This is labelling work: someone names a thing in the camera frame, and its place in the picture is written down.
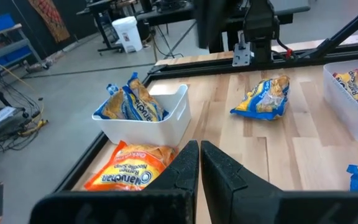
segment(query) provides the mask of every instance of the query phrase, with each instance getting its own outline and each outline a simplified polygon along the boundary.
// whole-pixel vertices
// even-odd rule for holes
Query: gray concrete floor
[[[356,14],[358,1],[311,1],[311,11],[296,14],[293,24],[282,27],[281,39],[291,43],[327,38]],[[167,40],[171,47],[193,23],[184,21],[169,25]],[[157,44],[162,51],[168,52],[161,37],[157,37]],[[145,64],[155,63],[152,48],[132,54],[104,52],[100,56],[96,51],[100,47],[103,47],[101,38],[95,37],[68,52],[50,70],[25,79],[44,98],[44,118],[50,123],[22,151],[0,154],[0,182],[4,183],[3,223],[25,223],[34,204],[57,186],[100,132],[91,114],[108,97],[106,85],[125,84],[133,71],[145,78],[151,67]],[[208,54],[208,51],[196,47],[194,27],[175,53],[188,56]],[[100,71],[75,73],[84,70]],[[21,83],[14,86],[26,95],[39,97]]]

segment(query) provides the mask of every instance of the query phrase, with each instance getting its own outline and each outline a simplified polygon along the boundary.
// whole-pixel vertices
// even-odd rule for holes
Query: black wall
[[[15,23],[23,25],[24,34],[41,58],[48,57],[75,42],[75,37],[81,39],[97,32],[92,16],[76,15],[78,11],[85,8],[85,0],[53,0],[53,2],[70,33],[70,38],[60,43],[55,42],[44,20],[28,0],[0,0],[0,15],[9,13]]]

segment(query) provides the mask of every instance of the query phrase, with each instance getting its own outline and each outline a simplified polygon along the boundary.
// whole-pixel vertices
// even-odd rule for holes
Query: colorful tapestry
[[[31,6],[42,16],[50,33],[59,43],[70,37],[52,0],[29,0]]]

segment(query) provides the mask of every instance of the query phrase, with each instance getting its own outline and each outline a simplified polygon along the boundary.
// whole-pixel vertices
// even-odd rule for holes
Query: silver bracket
[[[251,61],[250,43],[245,43],[244,34],[240,38],[240,43],[234,46],[233,67],[246,66]]]

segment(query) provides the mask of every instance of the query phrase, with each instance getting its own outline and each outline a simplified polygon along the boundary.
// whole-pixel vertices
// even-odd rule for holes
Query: white storage bin
[[[358,103],[333,77],[358,68],[358,60],[329,63],[324,66],[324,97],[358,141]]]
[[[111,25],[115,28],[126,53],[140,51],[143,49],[136,24],[137,21],[134,16],[118,19],[111,23]]]
[[[163,121],[101,119],[95,115],[92,115],[92,118],[115,144],[123,140],[132,144],[176,147],[191,119],[187,89],[186,85],[180,85],[175,94],[153,95],[169,112]]]

